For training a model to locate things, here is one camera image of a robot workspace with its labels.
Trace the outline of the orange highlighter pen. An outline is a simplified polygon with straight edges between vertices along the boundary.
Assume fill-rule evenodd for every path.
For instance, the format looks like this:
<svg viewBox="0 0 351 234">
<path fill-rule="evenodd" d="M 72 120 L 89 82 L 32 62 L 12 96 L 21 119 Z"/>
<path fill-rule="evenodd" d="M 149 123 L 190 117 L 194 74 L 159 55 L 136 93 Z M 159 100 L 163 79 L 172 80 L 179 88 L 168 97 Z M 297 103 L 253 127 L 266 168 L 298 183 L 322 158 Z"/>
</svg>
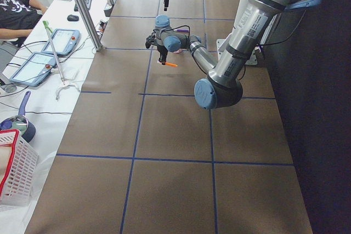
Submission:
<svg viewBox="0 0 351 234">
<path fill-rule="evenodd" d="M 166 62 L 166 64 L 164 66 L 170 66 L 170 67 L 178 67 L 177 64 L 173 64 L 171 62 Z"/>
</svg>

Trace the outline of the purple highlighter pen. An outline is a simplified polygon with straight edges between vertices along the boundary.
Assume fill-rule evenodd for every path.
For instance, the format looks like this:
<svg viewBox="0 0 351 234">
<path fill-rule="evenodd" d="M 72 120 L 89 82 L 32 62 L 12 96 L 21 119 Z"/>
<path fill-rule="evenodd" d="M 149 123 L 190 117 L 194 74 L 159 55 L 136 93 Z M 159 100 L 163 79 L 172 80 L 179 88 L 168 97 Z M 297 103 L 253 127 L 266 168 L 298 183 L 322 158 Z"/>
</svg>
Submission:
<svg viewBox="0 0 351 234">
<path fill-rule="evenodd" d="M 189 30 L 187 28 L 183 29 L 183 28 L 177 28 L 177 29 L 173 29 L 175 32 L 183 32 L 183 33 L 189 33 Z"/>
</svg>

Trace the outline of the left power strip with plugs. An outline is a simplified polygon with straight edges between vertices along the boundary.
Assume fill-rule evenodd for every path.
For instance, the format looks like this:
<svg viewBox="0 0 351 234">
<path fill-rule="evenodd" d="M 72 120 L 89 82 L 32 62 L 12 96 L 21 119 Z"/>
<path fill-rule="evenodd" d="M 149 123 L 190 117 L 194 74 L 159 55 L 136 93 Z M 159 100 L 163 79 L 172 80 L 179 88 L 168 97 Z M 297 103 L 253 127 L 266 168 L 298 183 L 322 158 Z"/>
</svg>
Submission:
<svg viewBox="0 0 351 234">
<path fill-rule="evenodd" d="M 104 32 L 107 26 L 107 21 L 100 20 L 99 21 L 99 31 Z"/>
</svg>

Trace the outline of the far teach pendant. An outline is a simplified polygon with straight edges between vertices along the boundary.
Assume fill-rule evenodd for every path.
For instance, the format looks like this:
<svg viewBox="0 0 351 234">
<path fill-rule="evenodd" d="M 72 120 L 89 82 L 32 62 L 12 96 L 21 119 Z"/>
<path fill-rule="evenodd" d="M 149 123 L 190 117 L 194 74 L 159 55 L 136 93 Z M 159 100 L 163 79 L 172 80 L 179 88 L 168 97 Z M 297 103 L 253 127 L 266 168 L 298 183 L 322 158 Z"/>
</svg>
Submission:
<svg viewBox="0 0 351 234">
<path fill-rule="evenodd" d="M 53 32 L 47 30 L 47 34 L 52 40 L 57 56 L 70 54 L 80 38 L 80 31 L 73 29 L 56 28 Z"/>
</svg>

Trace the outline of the teach pendant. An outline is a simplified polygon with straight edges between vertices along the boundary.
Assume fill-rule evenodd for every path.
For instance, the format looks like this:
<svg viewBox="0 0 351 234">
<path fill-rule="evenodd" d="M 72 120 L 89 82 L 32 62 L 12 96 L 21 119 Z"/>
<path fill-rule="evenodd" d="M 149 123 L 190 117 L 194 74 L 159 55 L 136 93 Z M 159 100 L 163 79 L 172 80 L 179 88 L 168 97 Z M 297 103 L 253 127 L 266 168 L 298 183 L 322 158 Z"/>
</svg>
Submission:
<svg viewBox="0 0 351 234">
<path fill-rule="evenodd" d="M 52 40 L 57 56 L 70 54 L 80 38 L 80 31 L 73 29 L 56 28 L 53 32 L 47 30 L 47 34 Z"/>
<path fill-rule="evenodd" d="M 51 54 L 34 52 L 9 78 L 14 84 L 39 86 L 56 66 L 56 59 Z"/>
</svg>

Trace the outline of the black computer mouse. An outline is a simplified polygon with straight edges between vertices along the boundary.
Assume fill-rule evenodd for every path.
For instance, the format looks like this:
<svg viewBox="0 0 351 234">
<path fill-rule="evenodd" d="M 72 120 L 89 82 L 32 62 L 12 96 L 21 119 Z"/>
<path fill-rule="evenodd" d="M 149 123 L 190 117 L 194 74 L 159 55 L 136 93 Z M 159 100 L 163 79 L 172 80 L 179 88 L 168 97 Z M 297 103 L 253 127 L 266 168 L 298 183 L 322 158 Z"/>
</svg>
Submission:
<svg viewBox="0 0 351 234">
<path fill-rule="evenodd" d="M 70 14 L 67 16 L 67 21 L 77 22 L 79 21 L 79 16 Z"/>
</svg>

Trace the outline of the near teach pendant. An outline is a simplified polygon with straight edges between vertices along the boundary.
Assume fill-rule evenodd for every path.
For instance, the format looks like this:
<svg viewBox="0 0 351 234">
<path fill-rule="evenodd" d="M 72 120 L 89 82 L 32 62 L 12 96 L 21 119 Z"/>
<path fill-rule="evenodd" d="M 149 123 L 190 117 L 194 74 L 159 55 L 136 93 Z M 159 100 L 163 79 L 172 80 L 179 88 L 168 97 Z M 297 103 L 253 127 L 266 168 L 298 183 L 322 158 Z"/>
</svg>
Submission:
<svg viewBox="0 0 351 234">
<path fill-rule="evenodd" d="M 9 78 L 14 84 L 39 86 L 56 66 L 56 59 L 51 54 L 34 52 Z"/>
</svg>

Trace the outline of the seated person in black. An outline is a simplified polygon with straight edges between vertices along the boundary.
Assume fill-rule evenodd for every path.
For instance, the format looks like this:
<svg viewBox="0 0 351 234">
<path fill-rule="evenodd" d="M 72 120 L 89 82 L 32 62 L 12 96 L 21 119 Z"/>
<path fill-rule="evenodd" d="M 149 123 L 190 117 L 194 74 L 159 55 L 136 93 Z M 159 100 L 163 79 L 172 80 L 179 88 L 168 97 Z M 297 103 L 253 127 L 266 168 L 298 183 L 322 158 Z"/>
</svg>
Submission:
<svg viewBox="0 0 351 234">
<path fill-rule="evenodd" d="M 1 0 L 1 39 L 21 47 L 46 11 L 38 0 Z"/>
</svg>

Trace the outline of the blue saucepan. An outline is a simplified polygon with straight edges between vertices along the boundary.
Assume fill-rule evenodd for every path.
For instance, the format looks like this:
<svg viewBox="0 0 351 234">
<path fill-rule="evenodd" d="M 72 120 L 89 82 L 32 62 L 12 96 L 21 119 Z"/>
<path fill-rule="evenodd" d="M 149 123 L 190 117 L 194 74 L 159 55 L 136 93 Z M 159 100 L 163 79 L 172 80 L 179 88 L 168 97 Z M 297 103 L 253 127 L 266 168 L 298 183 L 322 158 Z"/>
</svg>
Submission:
<svg viewBox="0 0 351 234">
<path fill-rule="evenodd" d="M 9 117 L 1 122 L 1 130 L 17 129 L 26 142 L 30 142 L 36 133 L 35 126 L 25 116 L 25 107 L 30 95 L 30 91 L 25 93 L 17 115 Z"/>
</svg>

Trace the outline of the white plastic basket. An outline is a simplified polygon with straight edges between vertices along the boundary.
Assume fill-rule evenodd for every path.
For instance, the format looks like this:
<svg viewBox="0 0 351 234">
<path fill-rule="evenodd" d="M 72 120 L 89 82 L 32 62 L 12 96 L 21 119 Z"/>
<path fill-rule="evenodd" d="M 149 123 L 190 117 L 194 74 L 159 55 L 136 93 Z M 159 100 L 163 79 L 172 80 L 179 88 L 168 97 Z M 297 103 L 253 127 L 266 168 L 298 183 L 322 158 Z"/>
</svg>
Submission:
<svg viewBox="0 0 351 234">
<path fill-rule="evenodd" d="M 1 131 L 1 211 L 28 205 L 37 161 L 18 130 Z"/>
</svg>

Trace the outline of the white pedestal column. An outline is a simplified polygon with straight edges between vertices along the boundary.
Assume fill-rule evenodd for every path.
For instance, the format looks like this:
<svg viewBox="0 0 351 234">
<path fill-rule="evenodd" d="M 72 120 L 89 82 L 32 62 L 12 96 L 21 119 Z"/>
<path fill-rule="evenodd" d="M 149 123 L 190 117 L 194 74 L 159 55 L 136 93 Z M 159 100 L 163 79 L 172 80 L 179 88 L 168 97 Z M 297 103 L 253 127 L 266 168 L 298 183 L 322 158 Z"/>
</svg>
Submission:
<svg viewBox="0 0 351 234">
<path fill-rule="evenodd" d="M 239 50 L 236 50 L 235 48 L 227 48 L 229 41 L 227 39 L 217 39 L 216 40 L 216 45 L 217 45 L 217 57 L 218 61 L 224 57 L 225 51 L 228 51 L 231 55 L 238 55 L 240 59 L 245 59 L 247 58 L 248 54 L 245 54 Z M 245 65 L 248 66 L 257 66 L 258 65 L 258 59 L 256 58 L 256 50 L 253 49 L 251 50 L 250 57 L 248 60 L 246 60 Z"/>
</svg>

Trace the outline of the aluminium frame post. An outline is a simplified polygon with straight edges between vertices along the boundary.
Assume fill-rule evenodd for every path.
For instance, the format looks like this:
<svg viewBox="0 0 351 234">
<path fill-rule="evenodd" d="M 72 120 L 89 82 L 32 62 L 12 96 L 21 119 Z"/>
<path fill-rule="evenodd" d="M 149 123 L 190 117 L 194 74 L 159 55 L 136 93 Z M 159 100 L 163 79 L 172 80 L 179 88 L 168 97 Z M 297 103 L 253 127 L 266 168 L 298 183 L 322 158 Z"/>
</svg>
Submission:
<svg viewBox="0 0 351 234">
<path fill-rule="evenodd" d="M 86 27 L 86 30 L 89 34 L 89 37 L 91 38 L 95 51 L 99 52 L 101 51 L 103 45 L 100 41 L 100 38 L 97 34 L 95 25 L 93 24 L 93 20 L 90 16 L 89 10 L 87 8 L 87 5 L 85 3 L 85 0 L 75 0 L 77 7 L 78 7 L 78 11 L 83 19 L 84 25 Z"/>
</svg>

